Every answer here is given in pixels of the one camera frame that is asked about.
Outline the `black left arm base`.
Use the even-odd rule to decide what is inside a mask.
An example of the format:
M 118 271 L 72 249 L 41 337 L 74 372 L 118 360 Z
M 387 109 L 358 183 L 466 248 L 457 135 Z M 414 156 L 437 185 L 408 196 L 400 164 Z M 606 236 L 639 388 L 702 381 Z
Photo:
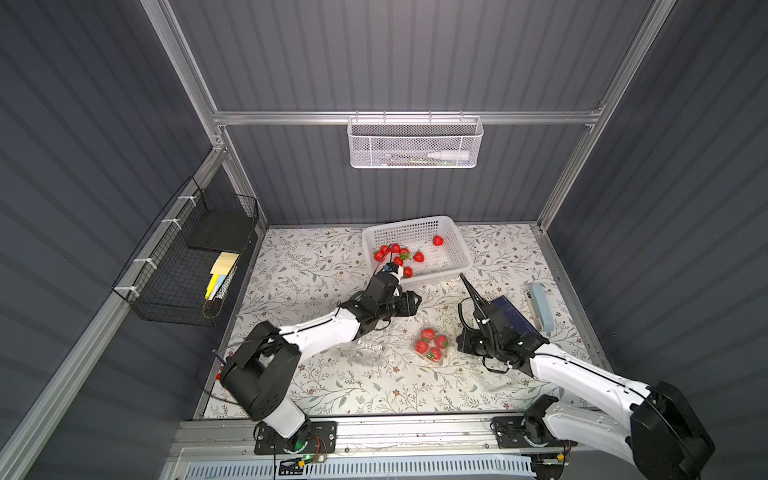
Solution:
M 307 420 L 292 436 L 283 437 L 265 422 L 260 422 L 253 437 L 255 455 L 330 454 L 335 452 L 338 423 Z

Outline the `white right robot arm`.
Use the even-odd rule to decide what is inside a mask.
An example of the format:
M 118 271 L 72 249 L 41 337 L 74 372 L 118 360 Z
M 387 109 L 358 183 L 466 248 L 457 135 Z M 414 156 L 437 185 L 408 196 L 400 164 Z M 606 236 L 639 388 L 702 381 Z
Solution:
M 500 362 L 498 374 L 521 372 L 589 405 L 583 409 L 553 395 L 539 397 L 521 423 L 531 445 L 575 441 L 628 462 L 647 479 L 700 478 L 715 444 L 681 390 L 664 381 L 630 380 L 574 357 L 507 298 L 489 301 L 470 282 L 464 286 L 474 322 L 462 325 L 461 352 Z

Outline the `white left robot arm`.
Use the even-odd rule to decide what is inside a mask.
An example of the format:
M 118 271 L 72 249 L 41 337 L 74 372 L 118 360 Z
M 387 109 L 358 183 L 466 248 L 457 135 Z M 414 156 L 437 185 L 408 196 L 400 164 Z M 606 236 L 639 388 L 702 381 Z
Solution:
M 276 327 L 257 324 L 223 362 L 222 387 L 249 418 L 271 428 L 297 451 L 310 436 L 311 421 L 288 397 L 301 362 L 373 332 L 382 321 L 412 317 L 421 297 L 401 285 L 405 268 L 386 264 L 366 288 L 324 316 L 302 324 Z

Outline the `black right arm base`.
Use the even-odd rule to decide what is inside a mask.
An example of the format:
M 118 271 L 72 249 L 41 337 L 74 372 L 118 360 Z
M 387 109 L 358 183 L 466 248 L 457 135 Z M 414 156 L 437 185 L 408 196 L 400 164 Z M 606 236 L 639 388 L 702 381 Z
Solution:
M 525 416 L 497 416 L 490 422 L 490 429 L 500 449 L 559 448 L 569 452 L 573 442 L 556 439 L 542 421 Z

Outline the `clear plastic clamshell container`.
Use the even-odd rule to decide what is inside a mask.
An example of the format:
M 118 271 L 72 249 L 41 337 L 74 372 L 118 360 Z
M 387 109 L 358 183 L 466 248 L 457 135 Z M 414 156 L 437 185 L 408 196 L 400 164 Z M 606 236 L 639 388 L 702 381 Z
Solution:
M 441 359 L 440 359 L 438 362 L 433 362 L 432 360 L 430 360 L 430 359 L 427 357 L 427 352 L 429 351 L 429 349 L 430 349 L 430 348 L 432 348 L 432 347 L 437 347 L 437 346 L 435 345 L 435 338 L 434 338 L 432 341 L 429 341 L 429 342 L 427 342 L 427 341 L 425 341 L 425 340 L 423 340 L 423 339 L 421 338 L 421 332 L 422 332 L 424 329 L 426 329 L 426 328 L 431 328 L 432 330 L 434 330 L 434 331 L 435 331 L 435 334 L 436 334 L 435 338 L 436 338 L 438 335 L 445 335 L 445 336 L 448 338 L 448 343 L 447 343 L 447 345 L 446 345 L 446 348 L 445 348 L 445 349 L 440 349 L 440 348 L 439 348 L 439 349 L 442 351 L 442 358 L 441 358 Z M 427 343 L 428 343 L 428 345 L 429 345 L 429 349 L 428 349 L 428 351 L 427 351 L 425 354 L 419 354 L 419 353 L 418 353 L 418 352 L 415 350 L 415 345 L 416 345 L 416 343 L 417 343 L 419 340 L 423 340 L 423 341 L 427 342 Z M 450 353 L 451 353 L 452 347 L 453 347 L 453 342 L 451 341 L 451 339 L 449 338 L 449 336 L 448 336 L 447 334 L 445 334 L 445 333 L 444 333 L 442 330 L 440 330 L 440 329 L 437 329 L 437 328 L 435 328 L 435 327 L 432 327 L 432 326 L 425 326 L 425 327 L 420 327 L 420 328 L 418 328 L 418 329 L 417 329 L 417 331 L 416 331 L 416 334 L 415 334 L 415 337 L 414 337 L 413 341 L 411 342 L 411 347 L 410 347 L 410 350 L 411 350 L 411 352 L 412 352 L 412 353 L 413 353 L 413 354 L 416 356 L 416 358 L 417 358 L 417 359 L 419 359 L 419 360 L 420 360 L 422 363 L 425 363 L 426 365 L 429 365 L 429 366 L 442 366 L 443 364 L 445 364 L 445 363 L 447 362 L 447 360 L 448 360 L 448 358 L 449 358 L 449 356 L 450 356 Z

